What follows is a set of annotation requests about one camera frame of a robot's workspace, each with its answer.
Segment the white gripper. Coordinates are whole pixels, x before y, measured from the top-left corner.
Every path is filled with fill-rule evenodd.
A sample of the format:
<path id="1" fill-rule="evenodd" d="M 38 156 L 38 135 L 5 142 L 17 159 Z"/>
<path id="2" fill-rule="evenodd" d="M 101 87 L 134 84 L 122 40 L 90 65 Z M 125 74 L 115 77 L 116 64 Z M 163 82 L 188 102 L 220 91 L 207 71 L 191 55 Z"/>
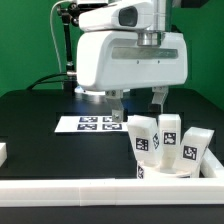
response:
<path id="1" fill-rule="evenodd" d="M 163 112 L 168 86 L 184 83 L 187 74 L 187 49 L 180 33 L 166 33 L 159 46 L 139 46 L 136 33 L 121 31 L 85 33 L 78 42 L 78 83 L 85 90 L 106 91 L 116 123 L 124 119 L 122 90 L 153 87 L 152 104 Z"/>

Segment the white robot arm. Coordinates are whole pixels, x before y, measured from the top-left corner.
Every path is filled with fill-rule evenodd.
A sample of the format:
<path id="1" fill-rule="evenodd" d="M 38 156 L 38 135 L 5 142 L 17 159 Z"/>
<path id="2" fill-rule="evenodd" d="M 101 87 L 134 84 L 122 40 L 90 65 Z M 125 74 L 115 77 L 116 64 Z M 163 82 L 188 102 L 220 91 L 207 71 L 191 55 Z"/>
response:
<path id="1" fill-rule="evenodd" d="M 84 12 L 77 46 L 77 81 L 86 91 L 103 91 L 112 119 L 123 122 L 127 89 L 182 84 L 188 75 L 187 47 L 171 30 L 172 0 L 119 0 Z"/>

